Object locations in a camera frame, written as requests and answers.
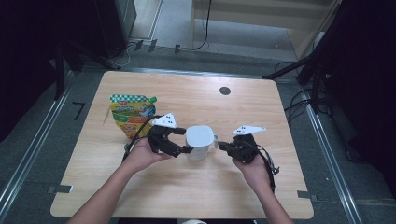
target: human arm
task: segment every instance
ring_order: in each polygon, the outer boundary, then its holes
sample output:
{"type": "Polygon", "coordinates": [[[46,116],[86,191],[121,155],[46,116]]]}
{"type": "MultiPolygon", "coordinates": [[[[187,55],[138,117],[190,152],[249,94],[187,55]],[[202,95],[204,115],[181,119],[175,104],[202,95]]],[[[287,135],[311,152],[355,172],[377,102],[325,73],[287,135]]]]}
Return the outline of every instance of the human arm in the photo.
{"type": "Polygon", "coordinates": [[[108,223],[122,191],[132,176],[154,162],[170,158],[171,156],[163,153],[153,153],[149,140],[141,139],[107,182],[78,209],[67,223],[108,223]]]}
{"type": "Polygon", "coordinates": [[[242,172],[245,180],[256,193],[269,223],[293,223],[270,187],[270,178],[264,161],[257,155],[251,163],[242,163],[233,159],[233,163],[242,172]]]}

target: colorful snack bag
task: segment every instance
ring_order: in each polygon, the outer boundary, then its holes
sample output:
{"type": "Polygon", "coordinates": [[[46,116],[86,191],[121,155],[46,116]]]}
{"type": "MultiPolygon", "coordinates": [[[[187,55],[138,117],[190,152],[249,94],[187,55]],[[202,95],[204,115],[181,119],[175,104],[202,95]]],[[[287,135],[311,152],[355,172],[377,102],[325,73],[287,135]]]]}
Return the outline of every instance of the colorful snack bag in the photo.
{"type": "MultiPolygon", "coordinates": [[[[143,123],[155,115],[156,97],[143,95],[118,95],[110,97],[110,110],[113,118],[128,138],[134,138],[143,123]]],[[[149,132],[149,125],[140,132],[139,137],[149,132]]]]}

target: human hand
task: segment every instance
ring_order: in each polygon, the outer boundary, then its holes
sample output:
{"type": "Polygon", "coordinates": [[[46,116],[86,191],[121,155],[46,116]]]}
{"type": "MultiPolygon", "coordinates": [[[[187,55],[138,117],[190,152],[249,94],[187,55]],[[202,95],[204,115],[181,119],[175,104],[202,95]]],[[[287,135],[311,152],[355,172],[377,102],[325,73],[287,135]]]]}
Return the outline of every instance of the human hand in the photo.
{"type": "Polygon", "coordinates": [[[270,177],[260,155],[256,155],[251,163],[242,163],[236,159],[233,159],[233,163],[242,172],[245,180],[254,191],[258,188],[268,188],[271,190],[270,177]]]}
{"type": "Polygon", "coordinates": [[[165,153],[152,152],[149,140],[147,138],[142,138],[131,149],[130,154],[122,165],[128,166],[128,171],[137,173],[148,168],[152,163],[170,158],[172,158],[172,156],[165,153]]]}

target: juice pouch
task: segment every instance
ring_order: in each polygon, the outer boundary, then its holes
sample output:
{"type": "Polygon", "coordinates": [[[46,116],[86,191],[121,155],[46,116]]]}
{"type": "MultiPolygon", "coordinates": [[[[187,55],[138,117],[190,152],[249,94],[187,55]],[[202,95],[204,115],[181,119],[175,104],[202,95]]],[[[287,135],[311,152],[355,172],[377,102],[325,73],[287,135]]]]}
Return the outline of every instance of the juice pouch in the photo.
{"type": "MultiPolygon", "coordinates": [[[[117,95],[110,97],[110,110],[113,118],[128,138],[134,138],[143,123],[155,115],[156,97],[147,98],[143,95],[117,95]]],[[[149,132],[146,125],[139,137],[149,132]]]]}

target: white cup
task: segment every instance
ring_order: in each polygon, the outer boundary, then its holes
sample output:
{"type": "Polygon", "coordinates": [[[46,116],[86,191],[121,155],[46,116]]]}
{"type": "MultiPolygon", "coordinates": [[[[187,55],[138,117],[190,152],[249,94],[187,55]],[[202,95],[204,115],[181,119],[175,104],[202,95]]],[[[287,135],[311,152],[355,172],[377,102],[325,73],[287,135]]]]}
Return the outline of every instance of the white cup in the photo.
{"type": "Polygon", "coordinates": [[[206,158],[209,146],[215,140],[213,130],[209,126],[191,126],[186,131],[186,144],[194,147],[191,153],[187,154],[189,161],[201,161],[206,158]]]}

